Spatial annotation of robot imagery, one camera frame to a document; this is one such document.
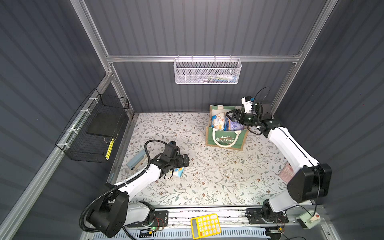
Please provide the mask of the colourful white tissue pack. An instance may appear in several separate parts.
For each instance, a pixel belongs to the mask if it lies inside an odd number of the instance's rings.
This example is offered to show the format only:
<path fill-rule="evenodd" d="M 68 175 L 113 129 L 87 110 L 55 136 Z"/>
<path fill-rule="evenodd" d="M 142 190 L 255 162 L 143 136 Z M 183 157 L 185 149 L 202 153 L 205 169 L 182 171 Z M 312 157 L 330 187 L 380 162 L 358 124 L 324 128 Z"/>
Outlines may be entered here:
<path fill-rule="evenodd" d="M 177 169 L 174 169 L 174 176 L 178 177 L 178 178 L 181 178 L 183 173 L 185 171 L 185 168 L 177 168 Z"/>

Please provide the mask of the orange blue tissue pack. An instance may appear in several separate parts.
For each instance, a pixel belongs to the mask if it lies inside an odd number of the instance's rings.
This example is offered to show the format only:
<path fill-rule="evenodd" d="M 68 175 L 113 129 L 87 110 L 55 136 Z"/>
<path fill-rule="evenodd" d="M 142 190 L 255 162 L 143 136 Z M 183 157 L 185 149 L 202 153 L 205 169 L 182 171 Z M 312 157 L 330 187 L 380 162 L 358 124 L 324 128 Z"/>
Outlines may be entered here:
<path fill-rule="evenodd" d="M 227 130 L 227 116 L 225 112 L 219 113 L 212 116 L 211 127 L 217 130 L 226 131 Z"/>

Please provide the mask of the purple tissue pack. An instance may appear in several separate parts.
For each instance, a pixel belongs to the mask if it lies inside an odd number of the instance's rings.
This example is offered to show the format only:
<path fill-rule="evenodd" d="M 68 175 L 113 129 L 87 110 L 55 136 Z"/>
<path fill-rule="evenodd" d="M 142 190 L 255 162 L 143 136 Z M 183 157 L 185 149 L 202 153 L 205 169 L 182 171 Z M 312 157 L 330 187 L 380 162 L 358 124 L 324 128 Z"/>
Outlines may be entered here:
<path fill-rule="evenodd" d="M 244 125 L 240 123 L 232 122 L 228 118 L 226 121 L 226 125 L 227 125 L 227 131 L 242 131 L 245 129 Z"/>

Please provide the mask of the green Christmas burlap tote bag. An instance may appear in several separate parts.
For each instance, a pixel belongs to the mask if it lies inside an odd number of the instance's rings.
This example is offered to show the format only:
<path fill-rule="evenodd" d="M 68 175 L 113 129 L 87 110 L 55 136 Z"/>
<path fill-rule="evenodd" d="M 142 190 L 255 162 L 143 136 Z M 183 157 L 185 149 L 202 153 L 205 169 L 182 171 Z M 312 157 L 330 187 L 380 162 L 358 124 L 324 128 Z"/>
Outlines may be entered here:
<path fill-rule="evenodd" d="M 226 116 L 226 113 L 235 109 L 243 110 L 240 106 L 210 105 L 209 124 L 206 127 L 207 146 L 243 150 L 249 131 Z"/>

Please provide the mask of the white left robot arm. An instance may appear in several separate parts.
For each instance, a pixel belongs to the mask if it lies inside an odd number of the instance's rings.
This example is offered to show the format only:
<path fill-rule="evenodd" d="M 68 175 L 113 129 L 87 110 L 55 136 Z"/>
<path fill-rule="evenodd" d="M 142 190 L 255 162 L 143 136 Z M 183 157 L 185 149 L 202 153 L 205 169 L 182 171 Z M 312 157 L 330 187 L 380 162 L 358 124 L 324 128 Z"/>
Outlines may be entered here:
<path fill-rule="evenodd" d="M 152 158 L 148 151 L 150 143 L 147 141 L 144 144 L 148 162 L 140 172 L 114 185 L 106 184 L 107 189 L 85 207 L 79 217 L 82 231 L 101 232 L 112 238 L 124 226 L 139 222 L 151 223 L 154 218 L 153 207 L 145 202 L 130 205 L 131 198 L 167 173 L 189 166 L 190 158 L 180 153 L 174 141 L 164 143 L 164 151 Z"/>

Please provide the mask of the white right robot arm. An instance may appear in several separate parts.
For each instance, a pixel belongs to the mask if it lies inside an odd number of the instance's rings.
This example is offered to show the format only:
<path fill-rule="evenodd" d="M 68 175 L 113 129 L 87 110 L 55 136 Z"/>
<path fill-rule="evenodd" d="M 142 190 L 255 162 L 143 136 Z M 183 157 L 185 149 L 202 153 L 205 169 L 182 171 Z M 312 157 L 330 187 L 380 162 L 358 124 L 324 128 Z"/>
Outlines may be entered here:
<path fill-rule="evenodd" d="M 332 177 L 331 167 L 320 164 L 307 153 L 279 120 L 264 119 L 261 104 L 253 104 L 251 107 L 246 103 L 245 107 L 245 110 L 235 108 L 226 116 L 232 122 L 256 127 L 278 147 L 294 172 L 287 189 L 263 203 L 262 213 L 265 217 L 286 211 L 302 202 L 327 196 Z"/>

